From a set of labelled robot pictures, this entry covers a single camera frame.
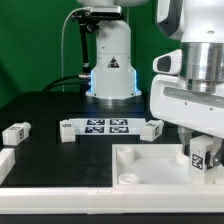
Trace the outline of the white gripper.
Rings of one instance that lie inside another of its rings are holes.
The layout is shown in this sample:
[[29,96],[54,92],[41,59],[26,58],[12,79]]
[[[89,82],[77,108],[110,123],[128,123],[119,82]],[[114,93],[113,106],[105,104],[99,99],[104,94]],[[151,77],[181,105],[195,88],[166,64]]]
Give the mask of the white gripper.
[[187,90],[185,81],[179,77],[156,75],[151,85],[150,110],[155,118],[179,126],[183,154],[190,153],[192,130],[218,137],[212,139],[206,165],[211,169],[221,164],[224,155],[224,83],[217,85],[214,94],[196,93]]

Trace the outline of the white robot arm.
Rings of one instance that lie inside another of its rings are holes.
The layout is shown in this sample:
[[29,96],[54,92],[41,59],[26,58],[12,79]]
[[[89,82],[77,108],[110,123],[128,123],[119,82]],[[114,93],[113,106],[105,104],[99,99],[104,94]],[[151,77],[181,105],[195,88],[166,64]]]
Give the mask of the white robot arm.
[[[87,96],[112,103],[139,95],[121,10],[148,0],[77,1],[81,23],[98,31]],[[153,61],[151,113],[178,126],[193,167],[224,166],[224,0],[158,0],[156,24],[180,48]]]

